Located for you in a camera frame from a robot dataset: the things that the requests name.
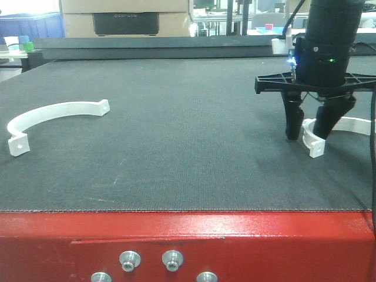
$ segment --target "cardboard box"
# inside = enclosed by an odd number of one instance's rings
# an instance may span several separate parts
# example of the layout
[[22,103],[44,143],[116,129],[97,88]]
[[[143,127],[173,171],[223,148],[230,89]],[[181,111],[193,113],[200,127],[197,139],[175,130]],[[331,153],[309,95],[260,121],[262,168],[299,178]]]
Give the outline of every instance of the cardboard box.
[[61,0],[65,14],[193,11],[193,0]]
[[[64,14],[67,38],[99,37],[95,34],[92,14]],[[160,13],[158,37],[190,36],[192,20],[188,13]],[[105,37],[150,37],[150,35],[106,35]]]

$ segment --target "black cable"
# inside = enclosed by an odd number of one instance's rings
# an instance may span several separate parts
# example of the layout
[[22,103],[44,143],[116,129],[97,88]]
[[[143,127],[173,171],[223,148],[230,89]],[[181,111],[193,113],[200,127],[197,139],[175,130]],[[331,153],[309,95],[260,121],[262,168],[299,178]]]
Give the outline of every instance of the black cable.
[[357,43],[354,43],[352,45],[352,51],[353,52],[355,52],[355,47],[358,46],[358,45],[365,46],[365,47],[372,49],[373,51],[376,51],[376,48],[374,48],[371,44],[367,44],[367,43],[364,43],[364,42],[357,42]]
[[305,93],[304,97],[301,99],[303,102],[304,102],[304,100],[306,99],[306,97],[308,96],[308,94],[309,94],[309,92],[307,91],[307,92]]
[[372,163],[372,224],[376,232],[376,150],[375,150],[375,126],[376,126],[376,88],[372,93],[371,99],[371,134],[370,134],[370,151]]
[[304,4],[304,1],[305,0],[300,0],[299,4],[296,6],[293,14],[291,15],[290,19],[288,19],[288,21],[286,22],[284,28],[283,28],[283,31],[282,31],[282,35],[281,35],[281,38],[280,39],[286,39],[286,32],[287,32],[287,29],[288,27],[291,25],[291,23],[293,22],[296,14],[298,13],[298,11],[300,10],[300,8],[302,7],[302,5]]
[[322,103],[323,101],[320,101],[318,97],[313,96],[310,92],[307,92],[308,95],[310,95],[311,98],[315,99],[316,101]]

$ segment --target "white plastic clip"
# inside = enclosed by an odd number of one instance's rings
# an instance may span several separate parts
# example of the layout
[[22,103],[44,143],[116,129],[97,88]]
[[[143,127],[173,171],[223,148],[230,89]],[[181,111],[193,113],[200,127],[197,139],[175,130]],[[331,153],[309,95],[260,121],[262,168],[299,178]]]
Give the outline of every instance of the white plastic clip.
[[8,132],[12,137],[8,140],[12,156],[19,156],[30,151],[28,135],[23,133],[27,128],[47,120],[75,115],[103,116],[110,111],[108,100],[100,102],[67,102],[53,104],[23,113],[8,123]]
[[[316,119],[305,119],[303,121],[303,143],[310,150],[310,157],[320,157],[325,151],[325,139],[313,134],[313,126]],[[356,117],[342,117],[333,130],[348,131],[364,135],[371,134],[371,121]]]

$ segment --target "metal bolt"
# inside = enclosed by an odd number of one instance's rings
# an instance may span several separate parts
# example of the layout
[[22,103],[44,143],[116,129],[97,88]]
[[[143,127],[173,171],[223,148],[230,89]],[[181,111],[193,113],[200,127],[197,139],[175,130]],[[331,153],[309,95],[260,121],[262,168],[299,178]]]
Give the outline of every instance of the metal bolt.
[[91,282],[112,282],[112,279],[107,273],[96,272],[92,275]]
[[212,272],[202,272],[197,276],[197,282],[218,282],[217,276]]
[[184,257],[178,251],[167,251],[162,255],[162,262],[168,271],[175,272],[184,262]]
[[125,251],[119,257],[120,264],[125,272],[132,272],[141,263],[141,257],[135,251]]

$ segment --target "conveyor belt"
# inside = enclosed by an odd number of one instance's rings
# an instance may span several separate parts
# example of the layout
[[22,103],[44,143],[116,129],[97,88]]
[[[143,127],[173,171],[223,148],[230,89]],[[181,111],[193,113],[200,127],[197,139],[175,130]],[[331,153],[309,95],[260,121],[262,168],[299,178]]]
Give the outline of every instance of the conveyor belt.
[[[256,75],[282,58],[53,62],[0,83],[1,211],[368,210],[368,137],[334,132],[308,156],[284,136],[276,93]],[[376,73],[373,57],[349,72]],[[370,93],[348,116],[369,119]],[[31,151],[9,154],[7,123],[53,103],[108,99],[104,117],[36,125]],[[307,118],[318,102],[307,98]]]

